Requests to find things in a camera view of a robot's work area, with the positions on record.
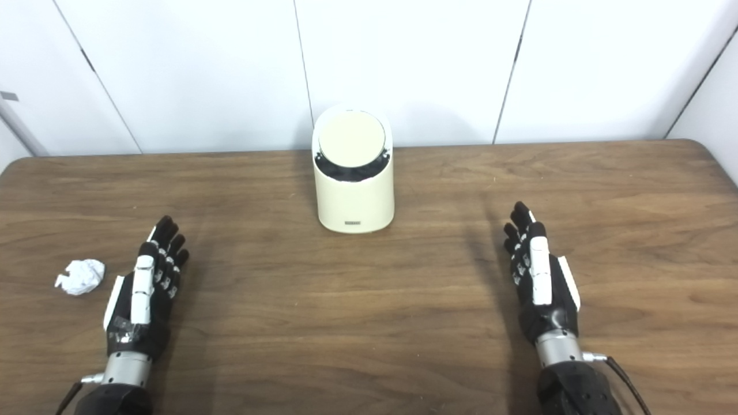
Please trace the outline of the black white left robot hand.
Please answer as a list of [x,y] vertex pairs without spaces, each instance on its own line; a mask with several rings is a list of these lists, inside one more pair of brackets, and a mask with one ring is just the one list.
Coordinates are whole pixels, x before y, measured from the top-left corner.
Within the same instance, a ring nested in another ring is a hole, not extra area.
[[158,360],[171,339],[170,317],[190,257],[171,216],[153,226],[132,271],[117,276],[103,318],[107,355],[144,354]]

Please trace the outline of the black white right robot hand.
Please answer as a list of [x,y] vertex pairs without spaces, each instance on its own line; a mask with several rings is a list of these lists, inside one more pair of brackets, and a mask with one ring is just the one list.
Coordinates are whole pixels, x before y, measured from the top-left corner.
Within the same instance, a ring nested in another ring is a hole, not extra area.
[[516,202],[505,224],[504,247],[520,305],[519,325],[529,342],[559,329],[579,334],[579,289],[567,259],[550,252],[545,225]]

